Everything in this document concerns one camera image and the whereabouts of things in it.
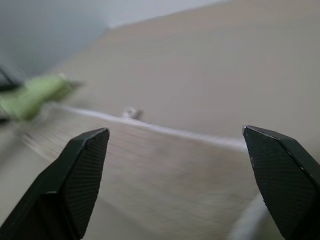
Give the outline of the beige towel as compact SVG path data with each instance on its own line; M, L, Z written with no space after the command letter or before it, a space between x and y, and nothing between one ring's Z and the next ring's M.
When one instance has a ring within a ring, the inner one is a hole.
M52 104L22 130L48 161L94 129L110 138L85 240L261 240L267 214L246 144Z

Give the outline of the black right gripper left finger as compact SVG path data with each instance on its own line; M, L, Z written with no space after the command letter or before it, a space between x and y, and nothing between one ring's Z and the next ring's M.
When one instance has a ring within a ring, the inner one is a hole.
M82 240L97 201L110 131L72 138L0 226L0 240Z

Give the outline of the light green cloth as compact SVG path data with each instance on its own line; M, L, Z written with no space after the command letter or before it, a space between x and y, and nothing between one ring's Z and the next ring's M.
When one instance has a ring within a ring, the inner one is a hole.
M28 121L43 105L59 101L75 89L63 75L47 75L29 79L21 86L0 92L0 121Z

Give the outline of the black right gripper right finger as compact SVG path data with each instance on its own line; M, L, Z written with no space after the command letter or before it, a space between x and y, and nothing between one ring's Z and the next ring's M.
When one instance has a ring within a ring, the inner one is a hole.
M294 138L242 130L263 201L285 240L320 240L320 164Z

